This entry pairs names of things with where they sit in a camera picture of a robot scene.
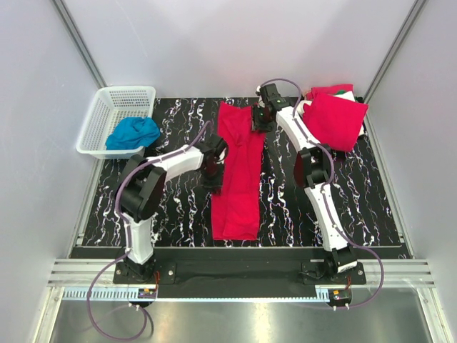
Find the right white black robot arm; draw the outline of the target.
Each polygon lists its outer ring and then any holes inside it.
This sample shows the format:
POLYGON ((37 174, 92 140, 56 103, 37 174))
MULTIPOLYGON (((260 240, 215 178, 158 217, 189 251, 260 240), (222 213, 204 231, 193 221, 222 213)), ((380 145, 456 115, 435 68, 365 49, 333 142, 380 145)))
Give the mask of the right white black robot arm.
POLYGON ((256 89, 259 102, 251 111, 252 130, 270 132, 282 128, 296 150, 293 177, 308 197, 321 230, 325 256, 320 266, 302 275, 312 281, 325 279, 333 283, 351 282, 351 272, 358 264, 352 243, 343 234, 343 227, 333 203, 331 183, 335 168, 331 148, 310 132, 298 113, 300 99, 294 105, 278 92, 273 80, 256 89))

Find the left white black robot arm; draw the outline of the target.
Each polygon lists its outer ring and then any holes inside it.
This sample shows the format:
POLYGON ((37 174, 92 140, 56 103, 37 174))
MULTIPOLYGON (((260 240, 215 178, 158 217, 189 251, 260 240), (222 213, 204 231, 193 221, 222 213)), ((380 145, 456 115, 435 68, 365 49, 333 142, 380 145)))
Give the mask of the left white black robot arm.
POLYGON ((120 275, 137 282, 154 280, 154 247, 151 243, 152 216, 159 207, 165 183, 187 172, 201 173, 202 187, 212 194, 222 191, 224 159, 229 146, 213 134, 208 141, 185 144, 160 156, 133 155, 122 171, 116 190, 115 212, 124 220, 126 250, 116 266, 120 275))

